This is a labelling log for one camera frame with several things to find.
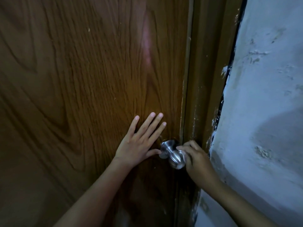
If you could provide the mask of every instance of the forearm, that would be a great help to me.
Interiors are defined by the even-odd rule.
[[[131,167],[114,159],[56,226],[100,226]]]
[[[270,219],[224,183],[221,185],[221,192],[214,195],[213,198],[229,213],[238,226],[276,226]]]

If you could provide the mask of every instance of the white wall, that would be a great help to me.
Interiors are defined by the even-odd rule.
[[[303,0],[248,0],[211,160],[279,225],[303,226]],[[201,199],[196,226],[234,226]]]

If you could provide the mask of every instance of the metal door knob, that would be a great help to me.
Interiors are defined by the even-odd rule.
[[[161,144],[161,154],[159,157],[162,159],[169,159],[169,164],[172,168],[181,169],[186,163],[186,153],[183,150],[177,150],[179,142],[176,140],[168,140]]]

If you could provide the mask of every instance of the door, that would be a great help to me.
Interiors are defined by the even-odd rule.
[[[189,0],[0,0],[0,225],[51,226],[135,115],[180,139]],[[173,226],[175,171],[134,168],[104,226]]]

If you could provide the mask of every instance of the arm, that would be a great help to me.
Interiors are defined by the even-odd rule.
[[[195,142],[189,141],[177,147],[188,154],[186,170],[191,179],[216,200],[232,217],[238,226],[272,227],[270,219],[248,203],[236,191],[222,183],[207,154]]]
[[[55,226],[86,227],[102,224],[112,199],[131,169],[146,158],[161,153],[157,149],[149,150],[166,126],[164,122],[154,132],[163,114],[160,113],[155,119],[154,117],[153,112],[137,133],[134,132],[139,117],[134,118],[111,164]]]

